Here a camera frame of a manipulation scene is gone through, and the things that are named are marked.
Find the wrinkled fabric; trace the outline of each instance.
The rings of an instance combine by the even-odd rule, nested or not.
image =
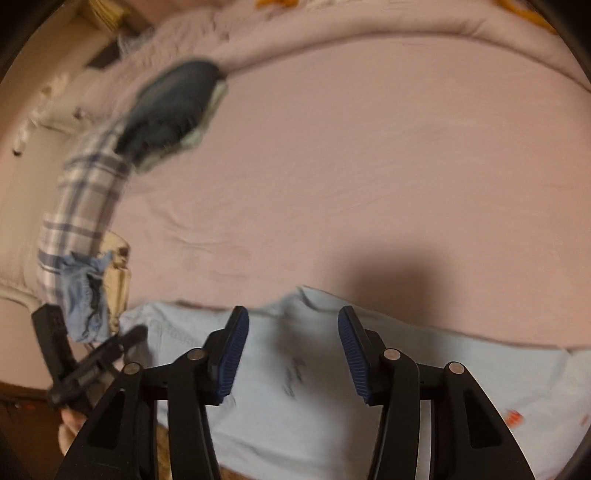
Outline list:
[[[337,329],[348,302],[311,288],[260,309],[250,327],[232,393],[207,407],[221,465],[259,480],[367,477],[380,407],[357,396]],[[456,361],[476,378],[511,428],[537,480],[554,478],[591,419],[591,349],[519,347],[407,325],[355,307],[363,326],[415,362]],[[144,367],[174,362],[224,327],[229,311],[148,303],[120,317],[121,332],[147,325],[129,352]],[[158,405],[167,424],[167,403]],[[430,408],[421,405],[417,480],[429,479]]]
[[[72,252],[61,261],[66,328],[75,342],[104,342],[110,337],[103,273],[111,259],[112,252],[102,258]]]
[[[115,152],[137,166],[149,153],[177,145],[202,120],[220,78],[217,66],[203,60],[162,74],[139,93]]]

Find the clothing pile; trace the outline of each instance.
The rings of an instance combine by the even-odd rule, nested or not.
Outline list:
[[[114,252],[99,257],[99,245],[131,172],[198,146],[226,91],[216,65],[187,61],[146,86],[123,118],[80,138],[64,165],[56,209],[44,218],[37,257],[40,288],[62,307],[74,341],[112,334],[103,275]]]

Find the pink bedsheet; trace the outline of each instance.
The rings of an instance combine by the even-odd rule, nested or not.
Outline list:
[[[202,145],[132,179],[131,303],[298,285],[406,322],[591,343],[591,98],[504,48],[350,40],[232,76]]]

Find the bed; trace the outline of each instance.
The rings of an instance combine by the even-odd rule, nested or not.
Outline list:
[[[202,145],[133,177],[113,216],[131,306],[306,285],[467,335],[591,343],[591,87],[558,37],[481,0],[244,9],[173,17],[71,91],[116,118],[183,58],[229,75]],[[35,132],[0,211],[2,292],[31,308],[72,141]]]

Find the beige cloth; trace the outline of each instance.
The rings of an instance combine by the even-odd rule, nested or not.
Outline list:
[[[224,9],[171,17],[152,41],[110,67],[87,90],[83,109],[99,117],[119,115],[162,69],[190,57],[208,57],[232,74],[306,48],[376,34],[474,38],[517,51],[590,88],[560,37],[490,0],[350,0],[312,7],[258,10],[254,1],[238,0]]]

